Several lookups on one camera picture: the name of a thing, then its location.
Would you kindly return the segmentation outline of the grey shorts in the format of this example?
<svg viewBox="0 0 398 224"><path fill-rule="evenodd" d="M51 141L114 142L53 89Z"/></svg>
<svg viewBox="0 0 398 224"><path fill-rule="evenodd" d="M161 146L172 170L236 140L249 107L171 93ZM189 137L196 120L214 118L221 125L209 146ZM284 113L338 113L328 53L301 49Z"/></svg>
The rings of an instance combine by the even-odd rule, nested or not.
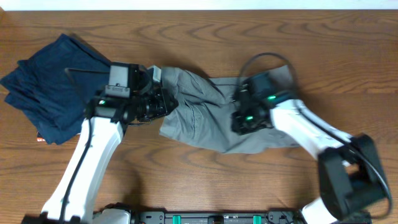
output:
<svg viewBox="0 0 398 224"><path fill-rule="evenodd" d="M164 118L160 135L224 154L257 154L268 148L298 147L290 136L276 129L245 135L232 131L235 77L202 78L178 67L162 67L161 77L178 106Z"/></svg>

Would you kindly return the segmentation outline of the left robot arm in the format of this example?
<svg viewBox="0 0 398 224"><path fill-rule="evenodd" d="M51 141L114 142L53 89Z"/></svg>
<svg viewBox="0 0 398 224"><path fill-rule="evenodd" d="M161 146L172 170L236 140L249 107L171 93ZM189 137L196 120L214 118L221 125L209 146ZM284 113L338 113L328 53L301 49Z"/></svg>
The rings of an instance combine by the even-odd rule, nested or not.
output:
<svg viewBox="0 0 398 224"><path fill-rule="evenodd" d="M108 84L86 104L80 138L65 173L40 215L23 223L137 223L135 212L121 203L95 212L104 173L130 126L149 124L177 107L162 86L161 69L114 62Z"/></svg>

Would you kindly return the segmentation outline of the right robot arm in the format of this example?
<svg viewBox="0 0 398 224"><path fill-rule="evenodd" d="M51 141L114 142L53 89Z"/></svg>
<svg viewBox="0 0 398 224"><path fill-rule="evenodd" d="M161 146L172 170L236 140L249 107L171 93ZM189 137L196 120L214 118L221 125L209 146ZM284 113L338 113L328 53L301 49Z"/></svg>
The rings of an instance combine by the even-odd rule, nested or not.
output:
<svg viewBox="0 0 398 224"><path fill-rule="evenodd" d="M240 134L274 128L290 136L318 162L320 196L300 211L301 223L355 223L362 209L393 199L376 145L352 136L312 113L290 90L280 90L269 72L238 78L231 129Z"/></svg>

